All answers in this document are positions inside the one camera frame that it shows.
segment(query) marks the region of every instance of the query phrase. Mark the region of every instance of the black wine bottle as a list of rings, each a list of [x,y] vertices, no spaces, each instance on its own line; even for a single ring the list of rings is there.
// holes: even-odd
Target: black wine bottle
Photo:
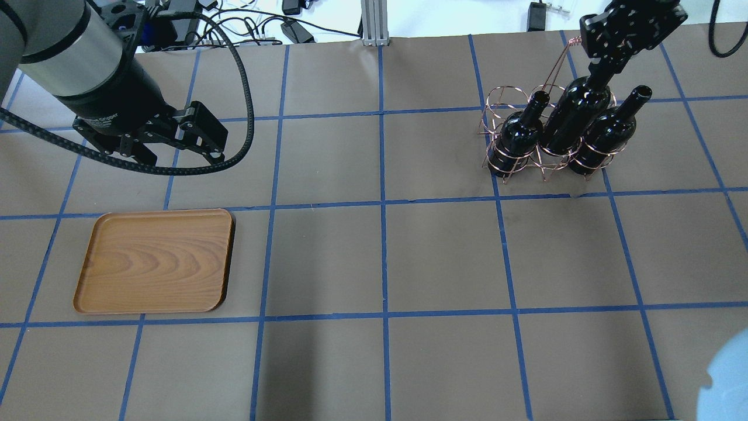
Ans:
[[[613,73],[580,77],[564,91],[545,125],[540,146],[553,155],[566,155],[589,123],[610,105],[607,83]]]
[[[543,133],[540,115],[548,106],[550,97],[537,91],[522,111],[511,114],[501,127],[494,148],[488,151],[491,172],[499,177],[509,177],[527,162],[527,155],[535,148]]]
[[[621,106],[608,109],[589,125],[582,135],[582,148],[568,167],[577,174],[590,175],[605,161],[607,154],[619,151],[634,135],[634,115],[652,98],[652,90],[640,85],[631,91]]]

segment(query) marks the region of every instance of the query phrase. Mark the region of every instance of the wooden tray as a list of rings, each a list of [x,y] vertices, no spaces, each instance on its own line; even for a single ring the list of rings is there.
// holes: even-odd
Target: wooden tray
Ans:
[[[107,213],[93,226],[73,307],[85,314],[207,312],[226,295],[227,210]]]

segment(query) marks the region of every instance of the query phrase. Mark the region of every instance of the black cable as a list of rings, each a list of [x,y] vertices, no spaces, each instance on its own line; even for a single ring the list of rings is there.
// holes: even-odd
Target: black cable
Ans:
[[[274,21],[274,20],[280,20],[283,22],[286,22],[286,20],[279,16],[270,16],[269,18],[265,18],[262,22],[260,22],[260,26],[262,27],[260,31],[262,32],[262,35],[265,36],[265,27],[268,23]]]
[[[199,37],[200,37],[200,34],[198,34],[198,33],[197,33],[196,31],[187,31],[187,33],[185,33],[185,39],[187,39],[187,37],[188,37],[188,36],[189,36],[190,34],[194,34],[194,35],[195,35],[195,39],[197,39],[197,38],[199,38]]]
[[[201,175],[209,174],[212,172],[219,172],[228,168],[233,167],[239,161],[244,158],[249,152],[249,148],[252,146],[254,140],[254,107],[252,106],[252,94],[249,90],[249,81],[247,80],[247,72],[244,69],[242,59],[239,57],[239,53],[231,43],[231,40],[226,33],[221,29],[217,23],[213,22],[209,17],[204,16],[201,13],[195,12],[178,12],[170,13],[168,11],[162,12],[161,17],[167,17],[168,19],[200,19],[210,24],[219,35],[227,42],[226,47],[231,52],[231,55],[236,62],[236,67],[239,70],[239,78],[242,80],[242,89],[244,90],[245,105],[247,106],[247,137],[244,140],[244,144],[233,157],[225,160],[222,163],[216,163],[209,166],[193,167],[193,168],[172,168],[168,166],[146,166],[131,161],[120,160],[118,158],[110,157],[109,155],[102,154],[94,149],[86,148],[83,145],[79,145],[75,142],[71,142],[63,137],[60,137],[36,124],[30,123],[23,118],[9,112],[4,108],[0,108],[0,119],[12,124],[19,129],[34,135],[42,140],[45,140],[53,145],[57,145],[61,148],[72,151],[86,158],[104,163],[120,169],[127,169],[135,172],[144,172],[146,174],[155,175]]]
[[[748,22],[746,22],[746,28],[743,30],[743,34],[741,35],[740,40],[738,40],[738,43],[736,43],[728,52],[721,52],[717,50],[717,46],[714,45],[714,27],[717,26],[717,11],[719,9],[720,0],[714,0],[714,3],[711,6],[711,18],[709,19],[709,49],[715,56],[725,58],[735,54],[740,47],[743,46],[743,43],[746,42],[746,37],[748,37]]]
[[[252,25],[250,25],[249,22],[246,21],[246,19],[249,19],[250,22],[252,22],[254,24],[254,27]],[[237,31],[234,31],[232,28],[224,26],[224,24],[226,22],[231,21],[231,20],[238,20],[238,21],[242,22],[245,25],[246,29],[247,29],[247,33],[246,34],[240,34]],[[231,32],[234,35],[237,35],[237,36],[240,36],[240,37],[251,37],[252,40],[253,40],[253,42],[255,42],[257,45],[260,45],[260,43],[257,42],[257,39],[254,36],[254,32],[256,32],[259,35],[260,34],[260,30],[257,28],[257,24],[255,23],[255,21],[252,20],[252,18],[250,18],[250,17],[241,18],[241,17],[238,17],[238,16],[232,16],[232,17],[228,17],[228,18],[225,18],[225,19],[221,19],[217,23],[218,23],[219,26],[223,26],[227,31]],[[203,35],[200,36],[192,45],[194,45],[194,46],[199,45],[206,37],[209,40],[211,40],[211,43],[215,43],[215,41],[213,41],[213,39],[212,39],[212,29],[210,29],[208,31],[205,31],[203,33]]]
[[[237,8],[235,8],[235,9],[225,9],[225,10],[222,10],[220,13],[223,13],[223,12],[246,12],[246,13],[258,13],[258,14],[267,15],[267,16],[277,16],[277,17],[280,17],[281,19],[288,19],[288,20],[293,20],[293,21],[299,22],[299,23],[306,23],[309,26],[313,26],[314,28],[317,28],[317,29],[322,29],[323,31],[334,32],[336,34],[342,34],[342,35],[348,35],[350,37],[361,38],[361,36],[359,34],[353,34],[351,32],[345,32],[345,31],[338,31],[337,29],[324,28],[324,27],[316,25],[314,23],[307,22],[306,20],[296,19],[295,17],[291,17],[291,16],[279,15],[277,13],[263,12],[261,10],[241,9],[241,8],[238,8],[238,9]]]
[[[270,45],[283,45],[283,41],[281,41],[281,40],[264,40],[262,38],[257,38],[256,40],[241,40],[241,41],[236,41],[235,43],[232,43],[232,45],[234,45],[234,46],[241,46],[242,44],[246,44],[246,43],[258,43],[258,42],[260,43],[260,45],[262,45],[262,43],[270,43]],[[180,51],[180,50],[184,50],[184,49],[197,49],[197,48],[207,48],[207,49],[227,48],[227,44],[222,44],[222,45],[198,44],[198,45],[188,45],[188,46],[184,46],[184,45],[181,45],[181,46],[168,46],[168,47],[166,47],[164,49],[161,49],[160,51],[162,51],[162,52],[164,52],[164,51],[168,52],[168,51]]]
[[[260,34],[260,28],[257,27],[257,22],[255,22],[254,19],[250,18],[249,16],[246,16],[244,19],[245,20],[249,20],[249,22],[252,22],[252,26],[254,27],[254,31],[259,35]]]

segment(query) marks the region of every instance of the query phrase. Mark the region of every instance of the blue tape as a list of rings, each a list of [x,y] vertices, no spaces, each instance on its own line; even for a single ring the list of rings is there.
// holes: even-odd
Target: blue tape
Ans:
[[[140,341],[143,335],[143,320],[145,314],[138,319],[138,330],[135,332],[135,344],[132,346],[132,356],[130,357],[130,367],[127,369],[127,380],[125,380],[125,391],[122,395],[122,404],[120,405],[119,421],[125,420],[127,412],[127,403],[130,399],[130,389],[132,388],[132,376],[135,374],[135,364],[138,362],[138,352],[140,351]]]
[[[667,411],[668,417],[673,420],[675,417],[672,412],[672,403],[670,402],[670,395],[667,391],[667,385],[665,384],[665,377],[660,366],[660,358],[657,355],[657,348],[655,347],[655,338],[652,336],[652,329],[649,326],[649,318],[647,317],[646,308],[644,307],[644,300],[642,298],[642,292],[639,288],[639,280],[637,279],[636,271],[634,270],[634,263],[631,260],[631,252],[628,248],[628,242],[626,241],[626,235],[623,232],[623,224],[621,223],[621,216],[618,212],[618,206],[616,205],[616,198],[613,195],[613,190],[610,188],[610,179],[608,178],[607,171],[603,169],[603,181],[605,182],[605,189],[608,191],[608,199],[610,201],[610,208],[613,211],[613,218],[616,221],[616,228],[618,229],[618,235],[621,240],[621,247],[623,248],[623,255],[626,259],[626,265],[628,266],[628,273],[631,277],[631,285],[634,288],[634,295],[637,298],[637,306],[640,310],[642,317],[642,324],[644,326],[644,333],[647,337],[649,344],[649,351],[652,354],[652,362],[654,363],[654,371],[657,375],[657,382],[660,384],[660,392],[662,393],[663,402]]]
[[[467,36],[467,41],[470,44],[470,56],[473,59],[473,69],[475,70],[476,86],[478,88],[478,104],[482,109],[483,105],[483,83],[480,78],[480,66],[478,65],[478,56],[475,52],[475,43],[473,42],[473,35]],[[486,145],[488,145],[488,135],[485,136]],[[506,272],[506,287],[509,290],[509,302],[512,307],[512,324],[515,331],[515,342],[517,345],[517,359],[519,363],[519,373],[522,383],[522,394],[524,397],[524,409],[529,420],[533,419],[533,406],[530,401],[530,386],[527,381],[527,370],[525,368],[524,361],[524,349],[522,346],[522,333],[519,325],[519,316],[517,314],[517,300],[515,299],[514,282],[512,281],[512,268],[509,264],[509,247],[506,244],[506,232],[504,230],[504,218],[501,210],[501,195],[499,194],[499,187],[496,182],[496,177],[488,172],[491,177],[491,184],[494,189],[494,200],[496,202],[496,216],[498,220],[499,234],[501,236],[501,251],[504,258],[504,270]]]
[[[25,73],[21,72],[21,76],[18,76],[18,80],[16,81],[16,86],[13,87],[13,92],[10,93],[10,98],[7,101],[7,108],[10,109],[13,106],[13,102],[16,100],[16,95],[18,94],[18,90],[21,88],[21,82],[23,82],[23,77],[26,76]],[[0,120],[0,129],[2,129],[3,124],[5,124],[5,121]]]
[[[455,106],[444,108],[422,108],[422,109],[389,109],[380,111],[382,114],[426,114],[430,112],[460,112],[460,111],[481,111],[482,106]]]
[[[748,251],[748,234],[746,234],[746,230],[743,227],[741,218],[738,216],[738,212],[735,210],[735,206],[732,204],[732,198],[727,193],[728,190],[726,189],[725,182],[722,179],[722,176],[720,175],[720,171],[717,169],[717,164],[714,163],[714,159],[712,158],[711,153],[709,152],[709,148],[706,145],[706,141],[704,140],[704,136],[701,133],[701,129],[699,129],[699,124],[696,122],[696,118],[693,116],[691,107],[688,104],[688,101],[686,100],[686,94],[683,91],[681,82],[678,80],[678,75],[675,74],[675,68],[672,66],[672,61],[670,61],[670,56],[667,54],[667,50],[665,49],[665,45],[663,43],[660,44],[660,49],[662,50],[662,54],[665,57],[665,62],[667,63],[667,67],[670,70],[670,75],[672,76],[672,80],[675,82],[675,86],[676,88],[678,88],[678,93],[681,95],[681,99],[683,100],[683,106],[686,108],[686,113],[688,113],[688,118],[691,120],[691,125],[693,125],[693,130],[696,132],[696,137],[699,139],[699,144],[702,146],[702,149],[704,150],[704,155],[706,156],[706,159],[709,162],[709,166],[711,167],[711,171],[714,173],[714,177],[717,179],[717,183],[720,185],[720,189],[722,190],[725,196],[725,200],[727,202],[727,208],[730,210],[732,219],[735,222],[735,227],[738,229],[738,234],[741,236],[741,240],[743,241],[743,247],[745,248],[746,251]]]
[[[275,166],[273,168],[273,189],[270,199],[270,217],[268,220],[268,239],[265,245],[265,269],[263,271],[263,292],[260,296],[260,319],[257,324],[257,345],[254,351],[254,374],[252,396],[250,400],[249,419],[257,418],[257,392],[260,388],[260,363],[263,355],[263,337],[268,303],[268,283],[270,278],[270,254],[273,246],[273,228],[275,226],[275,203],[278,200],[278,169],[281,166],[281,140],[283,138],[283,109],[286,103],[286,81],[288,80],[289,46],[283,57],[283,78],[280,84],[280,108],[278,110],[278,135],[275,139]]]
[[[379,200],[381,217],[381,310],[382,353],[384,355],[384,419],[392,420],[392,387],[390,382],[389,287],[387,286],[387,196],[384,172],[384,59],[382,46],[377,47],[379,79]]]
[[[725,190],[728,192],[748,192],[748,187],[727,187]],[[673,189],[673,190],[621,190],[613,191],[613,195],[618,196],[656,196],[656,195],[680,195],[680,194],[699,194],[699,193],[720,193],[723,190],[719,187],[704,188],[704,189]],[[574,199],[588,198],[588,197],[607,197],[607,192],[590,192],[583,193],[579,196],[575,196]],[[514,200],[535,200],[535,199],[571,199],[571,195],[568,193],[540,193],[540,194],[526,194],[526,195],[506,195],[501,196],[502,202],[514,201]],[[496,200],[494,196],[468,196],[468,197],[445,197],[445,198],[429,198],[429,199],[388,199],[384,201],[386,205],[413,205],[419,203],[456,203],[456,202],[491,202]],[[276,205],[275,209],[312,209],[312,208],[347,208],[352,206],[379,206],[381,201],[361,201],[361,202],[323,202],[323,203],[300,203],[292,205]],[[227,206],[224,207],[227,211],[231,212],[246,212],[246,211],[268,211],[269,205],[258,205],[258,206]],[[62,215],[56,215],[53,213],[38,214],[38,215],[5,215],[0,216],[2,220],[18,220],[18,219],[56,219],[60,217],[62,219],[73,219],[73,218],[98,218],[103,213],[63,213]]]
[[[679,309],[731,309],[748,307],[748,301],[716,301],[701,303],[659,303],[644,304],[643,308],[649,310],[679,310]],[[400,312],[387,312],[388,318],[418,318],[418,317],[459,317],[474,315],[528,315],[528,314],[557,314],[557,313],[596,313],[596,312],[638,312],[639,305],[622,306],[580,306],[580,307],[525,307],[517,309],[456,309],[456,310],[410,310]],[[283,323],[294,321],[315,320],[348,320],[348,319],[377,319],[383,318],[383,312],[362,313],[328,313],[309,315],[266,315],[266,323]],[[232,323],[256,323],[260,321],[259,316],[218,317],[218,318],[166,318],[145,319],[144,326],[152,325],[174,325],[174,324],[232,324]],[[138,326],[138,319],[131,320],[86,320],[86,321],[29,321],[26,327],[54,328],[54,327],[89,327],[89,326]],[[16,329],[22,327],[23,322],[0,323],[0,329]]]
[[[682,100],[681,98],[673,98],[674,102]],[[685,97],[686,101],[718,101],[718,100],[748,100],[748,95],[723,95],[717,97]]]
[[[299,114],[285,115],[286,120],[298,120],[302,118],[331,118],[331,117],[360,117],[362,115],[379,115],[379,111],[362,111],[362,112],[331,112],[327,114]]]
[[[55,238],[57,238],[57,233],[60,229],[60,223],[62,222],[62,218],[60,218],[60,215],[62,215],[65,212],[65,207],[67,206],[68,198],[70,197],[70,193],[73,191],[73,183],[75,183],[76,176],[78,174],[78,168],[81,165],[81,156],[78,156],[76,158],[76,163],[73,165],[73,170],[70,173],[70,179],[67,182],[67,188],[65,189],[65,196],[62,199],[62,203],[60,204],[60,210],[58,212],[58,217],[55,221],[55,227],[52,230],[52,235],[49,238],[49,243],[47,244],[47,248],[44,252],[44,258],[42,259],[42,264],[39,268],[39,273],[37,275],[37,280],[34,283],[34,290],[31,293],[31,299],[28,302],[28,306],[26,307],[26,314],[23,318],[23,324],[21,325],[21,329],[18,333],[18,339],[16,340],[16,346],[13,348],[13,354],[10,356],[10,362],[7,365],[7,369],[5,371],[5,377],[3,378],[2,388],[0,388],[0,405],[2,405],[3,399],[5,398],[5,392],[7,391],[8,383],[10,383],[10,376],[13,374],[13,367],[16,365],[16,360],[18,358],[18,353],[21,349],[21,344],[23,342],[23,337],[26,333],[26,329],[28,328],[28,323],[31,320],[31,312],[34,310],[34,304],[36,303],[37,296],[39,295],[39,289],[42,285],[42,279],[44,278],[44,273],[46,271],[47,264],[49,263],[49,256],[52,254],[52,247],[55,245]]]

